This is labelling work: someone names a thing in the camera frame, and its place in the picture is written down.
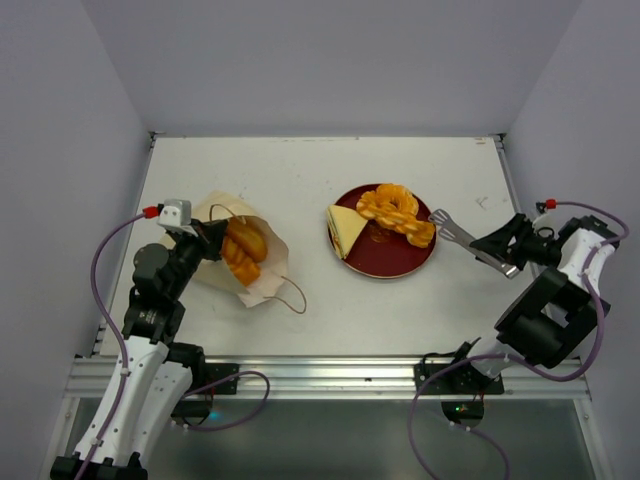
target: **gray wall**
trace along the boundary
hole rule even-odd
[[[148,142],[79,2],[4,0],[0,65],[0,465],[32,479],[95,335],[93,250],[132,214]],[[121,246],[105,254],[106,290]]]
[[[521,199],[593,203],[634,235],[605,267],[613,304],[588,379],[617,478],[640,478],[640,2],[585,0],[507,137]]]
[[[580,0],[83,0],[171,134],[478,134],[515,119]]]

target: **pastry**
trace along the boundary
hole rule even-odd
[[[365,192],[356,205],[357,212],[381,227],[406,235],[416,247],[427,248],[436,232],[430,222],[416,218],[419,205],[411,192],[402,185],[384,183],[376,190]]]
[[[327,222],[336,254],[342,259],[347,258],[367,220],[355,210],[331,205],[327,208]]]
[[[220,253],[233,276],[245,287],[260,277],[260,266],[228,235],[224,237]]]
[[[242,223],[236,217],[229,220],[227,235],[242,248],[254,262],[267,258],[267,242],[262,232],[250,223]]]
[[[264,261],[267,253],[267,242],[258,228],[236,217],[229,220],[220,254],[245,287],[260,277],[258,262]]]

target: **red plate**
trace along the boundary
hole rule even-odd
[[[364,192],[375,190],[380,184],[362,185],[345,193],[336,205],[356,209],[356,204]],[[422,200],[418,200],[418,220],[427,220],[431,211]],[[418,269],[433,252],[436,236],[427,248],[414,247],[407,237],[380,227],[369,221],[353,245],[349,256],[343,260],[347,266],[364,275],[376,278],[397,278]]]

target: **brown paper bag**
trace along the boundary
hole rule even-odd
[[[267,258],[259,264],[261,269],[260,277],[251,285],[245,287],[231,273],[227,263],[222,259],[218,262],[203,261],[193,279],[238,295],[242,303],[248,308],[275,298],[288,305],[294,312],[304,313],[307,308],[304,294],[295,283],[287,278],[289,273],[289,249],[282,239],[274,233],[267,221],[258,215],[253,208],[238,197],[221,191],[213,191],[191,212],[192,218],[196,218],[201,222],[225,220],[233,215],[257,227],[265,237],[268,254]],[[165,235],[160,243],[165,246],[172,246],[173,240],[168,235]],[[304,300],[304,309],[302,311],[294,309],[287,302],[277,297],[278,290],[285,281],[291,282],[301,293]]]

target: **white table surface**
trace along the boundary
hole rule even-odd
[[[407,186],[476,236],[514,214],[490,138],[158,139],[140,207],[166,198],[196,205],[214,189],[240,196],[288,244],[290,276],[309,301],[302,316],[275,301],[246,309],[192,281],[176,341],[208,355],[395,355],[449,351],[491,332],[531,282],[528,269],[507,280],[443,240],[423,268],[401,279],[367,278],[336,258],[326,207],[353,187],[379,182]],[[120,326],[133,256],[162,233],[154,221],[133,228],[111,310]],[[291,286],[281,294],[298,301]],[[117,353],[110,332],[101,353]]]

